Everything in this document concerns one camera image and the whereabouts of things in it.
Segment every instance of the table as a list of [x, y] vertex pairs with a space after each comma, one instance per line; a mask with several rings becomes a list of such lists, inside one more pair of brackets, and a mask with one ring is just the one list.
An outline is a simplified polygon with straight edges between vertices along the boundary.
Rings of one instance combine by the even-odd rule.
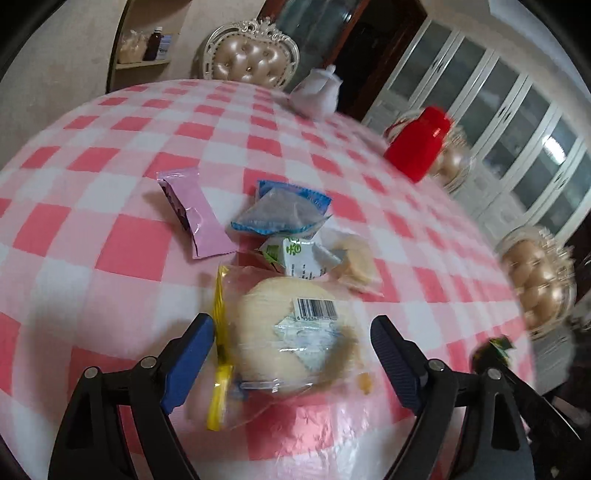
[[[383, 297], [355, 299], [359, 317], [369, 325], [389, 315], [428, 357], [463, 371], [476, 345], [507, 334], [514, 370], [532, 381], [530, 342], [490, 247], [434, 181], [413, 185], [369, 149], [364, 128], [341, 115], [300, 118], [281, 92], [174, 80], [82, 105], [0, 171], [0, 433], [33, 479], [47, 476], [86, 367], [113, 371], [157, 355], [211, 308], [217, 265], [228, 257], [190, 259], [155, 181], [169, 168], [199, 166], [225, 225], [261, 178], [326, 192], [338, 224], [371, 243], [384, 281]], [[212, 369], [171, 415], [204, 480], [381, 479], [414, 421], [377, 375], [367, 397], [302, 397], [231, 432], [207, 432]], [[124, 423], [145, 478], [125, 410]], [[453, 451], [447, 442], [436, 476]]]

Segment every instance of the yellow plastic strip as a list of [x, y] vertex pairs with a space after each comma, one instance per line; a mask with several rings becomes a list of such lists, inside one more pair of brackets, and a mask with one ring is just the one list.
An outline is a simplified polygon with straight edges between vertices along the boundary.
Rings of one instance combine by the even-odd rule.
[[234, 367], [228, 355], [228, 325], [226, 323], [225, 305], [223, 302], [223, 279], [228, 273], [226, 265], [217, 269], [216, 291], [213, 298], [213, 323], [216, 328], [217, 368], [212, 400], [207, 412], [207, 429], [218, 432], [223, 425], [226, 412], [226, 399], [232, 384]]

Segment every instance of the blue packet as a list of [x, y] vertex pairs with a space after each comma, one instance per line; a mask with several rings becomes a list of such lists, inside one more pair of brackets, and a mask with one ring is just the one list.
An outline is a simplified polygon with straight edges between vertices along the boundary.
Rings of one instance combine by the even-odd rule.
[[312, 235], [328, 220], [316, 205], [290, 189], [271, 188], [233, 222], [239, 232], [258, 235]]
[[292, 183], [286, 183], [284, 181], [273, 181], [273, 180], [259, 180], [258, 189], [256, 191], [256, 199], [259, 200], [271, 189], [284, 189], [289, 192], [293, 192], [306, 200], [311, 201], [322, 215], [326, 214], [329, 209], [332, 198], [324, 193], [317, 192], [316, 190], [307, 189], [300, 187], [299, 185], [293, 185]]

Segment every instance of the wall shelf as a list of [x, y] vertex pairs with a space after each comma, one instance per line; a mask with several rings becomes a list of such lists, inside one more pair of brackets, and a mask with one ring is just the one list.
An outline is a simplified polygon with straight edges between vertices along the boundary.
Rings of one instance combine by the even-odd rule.
[[[174, 47], [183, 27], [191, 0], [126, 0], [117, 34], [113, 41], [109, 80], [106, 92], [168, 79], [167, 66], [174, 55]], [[156, 27], [162, 27], [162, 35], [171, 36], [171, 44], [163, 60], [137, 63], [117, 63], [122, 37], [130, 30], [151, 35]], [[159, 68], [140, 68], [159, 65]]]
[[170, 60], [139, 61], [137, 63], [118, 63], [115, 70], [136, 69], [138, 67], [151, 67], [154, 65], [166, 65]]

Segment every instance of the white cabinet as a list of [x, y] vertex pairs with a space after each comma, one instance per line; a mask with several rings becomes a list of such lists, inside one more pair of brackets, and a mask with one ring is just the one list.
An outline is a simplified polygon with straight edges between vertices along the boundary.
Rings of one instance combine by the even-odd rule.
[[535, 79], [460, 31], [427, 20], [363, 119], [382, 133], [436, 105], [466, 132], [475, 162], [454, 198], [491, 245], [525, 223], [565, 242], [591, 208], [591, 160]]

